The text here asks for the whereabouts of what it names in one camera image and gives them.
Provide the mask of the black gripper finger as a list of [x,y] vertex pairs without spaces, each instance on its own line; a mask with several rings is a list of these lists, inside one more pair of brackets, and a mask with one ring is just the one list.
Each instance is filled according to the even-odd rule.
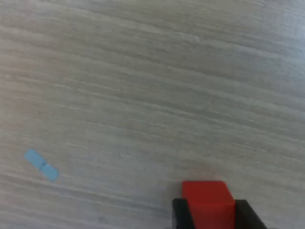
[[235,199],[230,214],[231,229],[267,229],[249,202],[245,199]]
[[173,229],[195,229],[189,205],[184,198],[172,200],[172,228]]

